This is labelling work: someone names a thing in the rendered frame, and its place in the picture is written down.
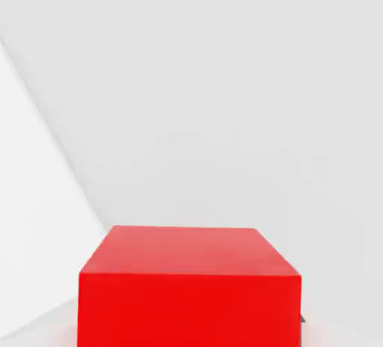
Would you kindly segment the small red cube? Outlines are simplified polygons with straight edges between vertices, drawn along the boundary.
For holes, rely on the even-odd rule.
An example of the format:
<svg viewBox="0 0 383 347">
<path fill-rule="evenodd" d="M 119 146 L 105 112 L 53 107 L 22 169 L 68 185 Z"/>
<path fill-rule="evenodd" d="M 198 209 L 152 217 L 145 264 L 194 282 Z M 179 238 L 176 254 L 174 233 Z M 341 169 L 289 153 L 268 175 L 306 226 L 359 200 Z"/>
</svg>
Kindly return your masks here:
<svg viewBox="0 0 383 347">
<path fill-rule="evenodd" d="M 77 347 L 301 347 L 301 288 L 257 230 L 115 226 L 79 274 Z"/>
</svg>

